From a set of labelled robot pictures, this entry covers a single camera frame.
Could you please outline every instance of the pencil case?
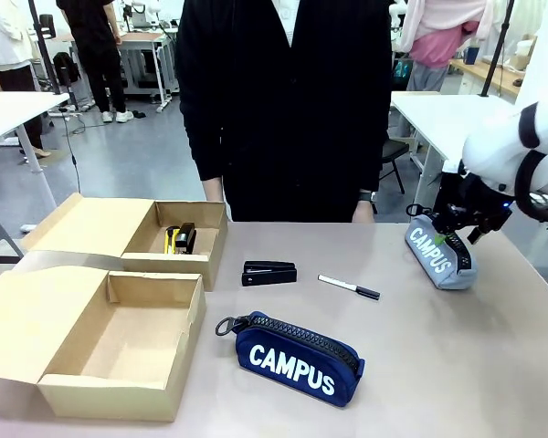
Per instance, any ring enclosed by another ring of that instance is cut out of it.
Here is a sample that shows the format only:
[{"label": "pencil case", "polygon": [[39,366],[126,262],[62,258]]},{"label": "pencil case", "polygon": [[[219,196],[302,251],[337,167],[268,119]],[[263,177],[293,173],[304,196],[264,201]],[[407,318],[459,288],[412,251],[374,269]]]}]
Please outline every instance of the pencil case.
[{"label": "pencil case", "polygon": [[242,368],[335,406],[351,400],[364,374],[365,360],[350,346],[261,312],[216,327],[217,336],[231,331]]},{"label": "pencil case", "polygon": [[456,233],[436,240],[437,231],[429,215],[412,218],[406,232],[406,243],[439,289],[467,289],[477,279],[477,263]]}]

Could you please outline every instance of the black t-shirt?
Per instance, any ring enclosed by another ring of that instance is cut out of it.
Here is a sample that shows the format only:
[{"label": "black t-shirt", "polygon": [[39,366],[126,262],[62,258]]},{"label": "black t-shirt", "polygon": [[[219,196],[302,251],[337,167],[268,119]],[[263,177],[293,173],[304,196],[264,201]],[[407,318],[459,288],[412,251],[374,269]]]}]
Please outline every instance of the black t-shirt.
[{"label": "black t-shirt", "polygon": [[103,10],[113,0],[57,0],[69,21],[69,27],[79,50],[103,51],[115,47],[108,17]]}]

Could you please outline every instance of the shoe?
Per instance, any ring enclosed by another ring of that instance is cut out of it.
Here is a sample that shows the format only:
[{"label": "shoe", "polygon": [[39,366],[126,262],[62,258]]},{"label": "shoe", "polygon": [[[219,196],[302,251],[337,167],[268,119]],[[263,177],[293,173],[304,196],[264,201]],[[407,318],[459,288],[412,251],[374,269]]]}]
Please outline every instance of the shoe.
[{"label": "shoe", "polygon": [[36,148],[33,146],[33,151],[35,151],[35,156],[37,158],[47,158],[51,152],[43,151],[42,149]]},{"label": "shoe", "polygon": [[131,111],[126,110],[126,112],[118,112],[116,113],[116,121],[118,123],[125,123],[127,121],[130,121],[134,118],[134,115]]},{"label": "shoe", "polygon": [[109,111],[103,111],[101,113],[101,121],[104,123],[112,123],[113,122],[113,114]]}]

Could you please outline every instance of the open cardboard box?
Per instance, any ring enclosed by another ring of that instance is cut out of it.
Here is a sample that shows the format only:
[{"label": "open cardboard box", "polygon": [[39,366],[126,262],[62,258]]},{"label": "open cardboard box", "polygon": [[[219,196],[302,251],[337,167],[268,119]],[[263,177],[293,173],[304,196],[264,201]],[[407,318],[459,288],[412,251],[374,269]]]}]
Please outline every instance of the open cardboard box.
[{"label": "open cardboard box", "polygon": [[174,420],[205,314],[199,275],[60,266],[0,276],[0,378],[58,416]]},{"label": "open cardboard box", "polygon": [[[164,254],[168,226],[195,223],[191,255]],[[213,290],[227,235],[223,203],[84,198],[72,194],[22,245],[27,250],[67,251],[121,258],[133,272],[201,274]]]}]

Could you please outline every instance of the person in pink top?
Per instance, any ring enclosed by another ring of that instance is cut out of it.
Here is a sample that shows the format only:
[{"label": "person in pink top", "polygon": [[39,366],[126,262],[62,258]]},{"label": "person in pink top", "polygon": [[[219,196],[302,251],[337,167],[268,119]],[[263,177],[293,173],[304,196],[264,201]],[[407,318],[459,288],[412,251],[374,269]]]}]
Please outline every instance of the person in pink top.
[{"label": "person in pink top", "polygon": [[[488,36],[494,6],[493,0],[409,0],[400,42],[414,60],[406,90],[440,91],[458,48],[470,37]],[[398,136],[410,136],[404,117]]]}]

